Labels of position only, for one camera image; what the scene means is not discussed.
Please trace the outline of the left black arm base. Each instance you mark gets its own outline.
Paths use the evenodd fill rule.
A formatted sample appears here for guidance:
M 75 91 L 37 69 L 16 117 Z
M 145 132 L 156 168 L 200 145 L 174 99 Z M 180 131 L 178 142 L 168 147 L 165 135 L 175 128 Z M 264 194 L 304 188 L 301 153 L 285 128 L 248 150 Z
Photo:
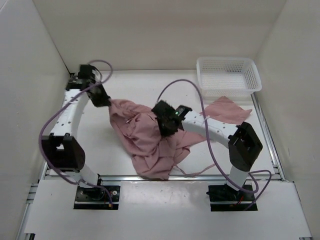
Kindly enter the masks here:
M 101 188 L 84 188 L 78 186 L 75 193 L 73 208 L 75 210 L 110 210 L 119 209 L 121 185 L 112 183 L 104 186 L 110 196 Z

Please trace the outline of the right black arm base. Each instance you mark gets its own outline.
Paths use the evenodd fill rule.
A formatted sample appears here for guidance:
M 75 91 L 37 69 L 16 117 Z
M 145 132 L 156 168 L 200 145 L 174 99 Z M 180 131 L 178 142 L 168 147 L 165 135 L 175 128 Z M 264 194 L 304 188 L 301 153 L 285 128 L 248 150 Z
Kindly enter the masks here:
M 258 211 L 253 193 L 235 190 L 228 185 L 209 185 L 206 194 L 209 196 L 211 212 Z

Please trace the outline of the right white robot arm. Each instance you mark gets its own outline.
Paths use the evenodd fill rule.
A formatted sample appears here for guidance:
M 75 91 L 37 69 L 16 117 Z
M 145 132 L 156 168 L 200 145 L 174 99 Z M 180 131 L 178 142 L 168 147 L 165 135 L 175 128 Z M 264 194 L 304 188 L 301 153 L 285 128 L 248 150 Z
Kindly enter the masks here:
M 156 116 L 158 128 L 163 137 L 171 136 L 179 129 L 206 137 L 214 164 L 226 179 L 224 193 L 227 198 L 236 200 L 243 192 L 254 194 L 259 190 L 256 181 L 254 181 L 255 190 L 243 188 L 253 164 L 263 149 L 250 123 L 244 121 L 236 125 L 221 122 L 207 118 L 204 113 L 200 114 L 184 105 L 174 109 L 163 100 L 159 101 L 151 111 Z M 218 165 L 211 149 L 211 141 L 218 142 L 228 149 L 232 165 L 229 175 L 226 175 Z

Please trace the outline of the pink trousers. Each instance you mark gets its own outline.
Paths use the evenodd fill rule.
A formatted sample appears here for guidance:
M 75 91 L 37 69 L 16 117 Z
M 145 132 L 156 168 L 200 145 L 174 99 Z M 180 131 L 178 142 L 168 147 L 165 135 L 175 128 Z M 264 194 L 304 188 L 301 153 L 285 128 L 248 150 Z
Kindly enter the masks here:
M 205 141 L 204 136 L 184 130 L 162 137 L 150 107 L 126 99 L 110 102 L 110 125 L 143 178 L 168 180 L 172 168 L 190 154 L 191 146 Z

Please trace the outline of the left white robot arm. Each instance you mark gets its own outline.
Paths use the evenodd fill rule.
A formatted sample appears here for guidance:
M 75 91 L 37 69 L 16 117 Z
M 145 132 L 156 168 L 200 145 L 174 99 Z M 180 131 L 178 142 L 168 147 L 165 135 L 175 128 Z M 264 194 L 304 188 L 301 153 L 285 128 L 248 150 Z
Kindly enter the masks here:
M 93 200 L 103 198 L 105 188 L 99 184 L 99 174 L 86 165 L 85 151 L 77 141 L 77 134 L 88 102 L 96 108 L 111 105 L 101 80 L 102 74 L 96 69 L 71 76 L 65 88 L 62 111 L 53 116 L 52 130 L 40 134 L 40 151 L 49 168 L 70 184 L 88 188 L 87 194 Z

